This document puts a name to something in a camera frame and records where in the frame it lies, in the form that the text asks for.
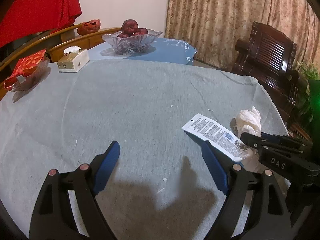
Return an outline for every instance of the chair backrest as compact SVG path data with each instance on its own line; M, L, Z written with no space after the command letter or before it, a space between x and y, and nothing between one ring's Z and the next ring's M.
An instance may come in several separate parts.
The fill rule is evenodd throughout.
M297 45L284 33L254 21L249 43L248 60L253 65L258 64L261 71L275 77L292 69Z

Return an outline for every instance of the red fabric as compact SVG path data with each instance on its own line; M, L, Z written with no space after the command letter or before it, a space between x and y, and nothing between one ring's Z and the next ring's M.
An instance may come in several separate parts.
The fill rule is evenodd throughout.
M79 0L15 0L0 23L0 47L27 35L70 26Z

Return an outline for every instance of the red apple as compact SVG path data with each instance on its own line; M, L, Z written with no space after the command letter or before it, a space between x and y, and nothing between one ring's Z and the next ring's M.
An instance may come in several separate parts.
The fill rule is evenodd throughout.
M142 29L139 28L138 31L134 33L132 36L145 35L145 34L149 34L148 30L146 28L142 28Z
M131 35L129 35L129 34L126 34L126 33L120 33L117 37L118 38L128 38L128 37L130 37Z
M141 33L141 34L149 34L149 33L148 33L148 30L147 30L146 28L140 29L140 33Z
M123 22L121 30L126 34L134 34L138 28L138 23L135 20L126 20Z

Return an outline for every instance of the gray tablecloth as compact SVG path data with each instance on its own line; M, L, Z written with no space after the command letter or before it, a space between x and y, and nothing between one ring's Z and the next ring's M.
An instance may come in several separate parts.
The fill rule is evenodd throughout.
M25 234L47 172L90 163L117 140L118 165L97 201L118 239L203 239L225 196L181 127L201 113L231 129L255 106L263 132L286 133L252 77L127 59L92 61L79 73L49 67L32 90L0 101L0 198Z

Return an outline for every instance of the white tissue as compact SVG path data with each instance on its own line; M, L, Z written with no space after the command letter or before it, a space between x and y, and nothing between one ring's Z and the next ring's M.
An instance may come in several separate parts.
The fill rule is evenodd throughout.
M236 125L238 129L238 137L244 132L261 137L261 123L260 113L252 107L252 111L241 110L236 116ZM256 150L253 148L248 149L248 155L241 161L246 171L257 172L259 170L259 158L256 155Z
M236 116L238 137L244 132L261 137L260 119L260 113L255 107L252 107L252 111L241 110Z
M66 48L66 49L63 51L63 53L64 53L64 54L67 54L67 53L70 53L70 52L79 53L79 49L81 49L81 48L78 47L78 46L72 46L72 47Z

